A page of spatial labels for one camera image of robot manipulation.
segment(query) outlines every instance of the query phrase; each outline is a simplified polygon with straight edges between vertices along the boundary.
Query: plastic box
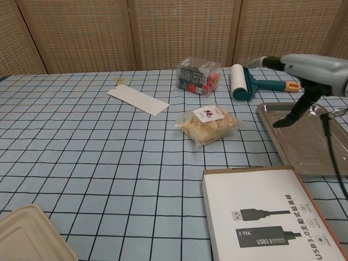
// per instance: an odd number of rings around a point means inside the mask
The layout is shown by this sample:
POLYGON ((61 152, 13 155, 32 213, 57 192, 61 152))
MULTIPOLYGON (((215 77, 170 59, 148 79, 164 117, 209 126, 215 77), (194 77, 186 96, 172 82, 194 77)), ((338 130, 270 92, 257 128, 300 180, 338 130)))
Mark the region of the plastic box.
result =
POLYGON ((188 57, 177 67, 177 85, 180 89, 208 96, 220 80, 220 63, 188 57))

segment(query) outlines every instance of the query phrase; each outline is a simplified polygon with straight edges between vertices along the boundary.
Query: paper label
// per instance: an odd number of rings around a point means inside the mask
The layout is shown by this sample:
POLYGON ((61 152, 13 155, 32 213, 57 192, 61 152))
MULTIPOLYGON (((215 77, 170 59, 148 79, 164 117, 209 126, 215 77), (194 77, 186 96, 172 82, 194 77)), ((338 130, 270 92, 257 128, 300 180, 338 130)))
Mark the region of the paper label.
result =
POLYGON ((202 88, 199 88, 199 87, 196 87, 196 93, 201 94, 201 95, 207 94, 205 89, 202 89, 202 88))
POLYGON ((142 92, 134 90, 123 84, 118 85, 112 90, 108 91, 108 95, 114 96, 115 98, 127 102, 130 105, 133 105, 140 110, 150 113, 153 116, 156 116, 169 106, 168 103, 143 94, 142 92))
POLYGON ((215 105, 208 105, 195 109, 193 113, 201 122, 216 121, 225 118, 221 111, 215 105))

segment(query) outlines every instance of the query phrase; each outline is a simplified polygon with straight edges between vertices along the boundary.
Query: grid pattern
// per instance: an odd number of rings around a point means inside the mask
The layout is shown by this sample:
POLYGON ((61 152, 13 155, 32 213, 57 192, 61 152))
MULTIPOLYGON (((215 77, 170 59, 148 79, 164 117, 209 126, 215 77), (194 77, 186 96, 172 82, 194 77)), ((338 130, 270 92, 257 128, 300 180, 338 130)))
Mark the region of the grid pattern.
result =
MULTIPOLYGON (((211 260, 202 171, 282 165, 256 107, 301 93, 260 90, 230 98, 229 69, 201 97, 176 88, 175 71, 10 76, 0 82, 0 217, 35 203, 80 260, 211 260), (106 92, 114 78, 171 105, 153 117, 106 92), (179 113, 216 103, 240 131, 195 147, 174 127, 179 113)), ((255 78, 293 80, 273 70, 255 78)), ((347 99, 326 97, 329 110, 347 99)), ((348 117, 339 118, 348 129, 348 117)), ((348 204, 334 177, 303 177, 348 250, 348 204)))

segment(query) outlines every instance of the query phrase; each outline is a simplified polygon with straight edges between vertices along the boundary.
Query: white paper strip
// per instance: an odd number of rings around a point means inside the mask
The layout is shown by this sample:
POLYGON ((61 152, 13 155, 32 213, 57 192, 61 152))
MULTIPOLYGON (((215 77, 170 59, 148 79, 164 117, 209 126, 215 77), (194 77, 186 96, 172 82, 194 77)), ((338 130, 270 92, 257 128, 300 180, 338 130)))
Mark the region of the white paper strip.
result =
POLYGON ((150 113, 153 116, 156 116, 169 106, 168 103, 143 94, 142 92, 134 90, 123 84, 118 85, 116 88, 108 91, 108 95, 123 100, 124 102, 150 113))

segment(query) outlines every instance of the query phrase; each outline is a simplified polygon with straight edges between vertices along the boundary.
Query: bread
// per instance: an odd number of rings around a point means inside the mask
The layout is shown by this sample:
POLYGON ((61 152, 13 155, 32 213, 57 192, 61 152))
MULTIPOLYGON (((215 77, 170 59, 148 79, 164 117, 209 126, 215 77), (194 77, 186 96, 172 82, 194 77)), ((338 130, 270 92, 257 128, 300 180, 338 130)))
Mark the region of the bread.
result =
POLYGON ((206 145, 220 139, 228 135, 237 123, 227 111, 221 108, 219 110, 225 116, 224 119, 203 123, 194 113, 190 113, 190 118, 181 125, 181 129, 197 145, 206 145))

